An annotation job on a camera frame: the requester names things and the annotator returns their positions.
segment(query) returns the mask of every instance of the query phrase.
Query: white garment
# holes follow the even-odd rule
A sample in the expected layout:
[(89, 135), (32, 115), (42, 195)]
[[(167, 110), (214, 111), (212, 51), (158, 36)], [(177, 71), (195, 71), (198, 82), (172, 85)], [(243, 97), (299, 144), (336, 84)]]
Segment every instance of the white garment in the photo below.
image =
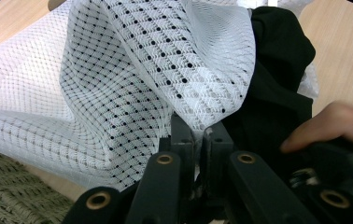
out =
[(254, 63), (245, 8), (67, 1), (0, 45), (0, 152), (124, 189), (170, 134), (173, 111), (199, 140), (240, 108)]

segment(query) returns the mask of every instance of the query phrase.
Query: wooden table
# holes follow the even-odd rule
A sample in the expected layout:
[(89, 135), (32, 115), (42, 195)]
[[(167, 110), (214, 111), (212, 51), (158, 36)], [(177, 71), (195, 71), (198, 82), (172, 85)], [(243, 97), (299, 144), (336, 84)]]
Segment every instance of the wooden table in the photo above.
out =
[[(37, 21), (64, 0), (1, 0), (0, 43)], [(300, 18), (306, 35), (317, 50), (315, 64), (320, 95), (314, 103), (317, 114), (335, 100), (353, 104), (353, 4), (346, 0), (315, 0)], [(84, 188), (55, 175), (28, 167), (50, 186), (72, 199)]]

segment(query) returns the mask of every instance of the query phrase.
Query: black garment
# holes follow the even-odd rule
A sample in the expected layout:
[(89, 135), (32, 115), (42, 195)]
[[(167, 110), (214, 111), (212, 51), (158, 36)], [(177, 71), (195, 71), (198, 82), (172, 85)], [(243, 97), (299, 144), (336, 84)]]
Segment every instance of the black garment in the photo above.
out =
[(294, 14), (286, 9), (254, 9), (252, 26), (257, 48), (254, 75), (242, 107), (223, 124), (239, 149), (260, 154), (283, 175), (289, 158), (279, 147), (311, 118), (312, 100), (296, 91), (315, 50)]

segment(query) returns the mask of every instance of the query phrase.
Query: black fabric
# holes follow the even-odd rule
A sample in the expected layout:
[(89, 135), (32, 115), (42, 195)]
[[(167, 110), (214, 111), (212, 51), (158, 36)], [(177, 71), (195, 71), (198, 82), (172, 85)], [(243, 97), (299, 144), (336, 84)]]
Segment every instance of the black fabric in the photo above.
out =
[(298, 90), (315, 50), (292, 12), (276, 7), (253, 10), (255, 72), (242, 107), (223, 124), (242, 150), (260, 154), (279, 174), (297, 162), (279, 151), (281, 143), (311, 118), (313, 101)]

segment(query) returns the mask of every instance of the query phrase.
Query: green woven material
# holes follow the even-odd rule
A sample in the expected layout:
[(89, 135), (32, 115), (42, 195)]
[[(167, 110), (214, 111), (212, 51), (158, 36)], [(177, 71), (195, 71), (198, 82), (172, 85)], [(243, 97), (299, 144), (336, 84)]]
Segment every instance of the green woven material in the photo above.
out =
[(0, 223), (61, 223), (72, 202), (0, 155)]

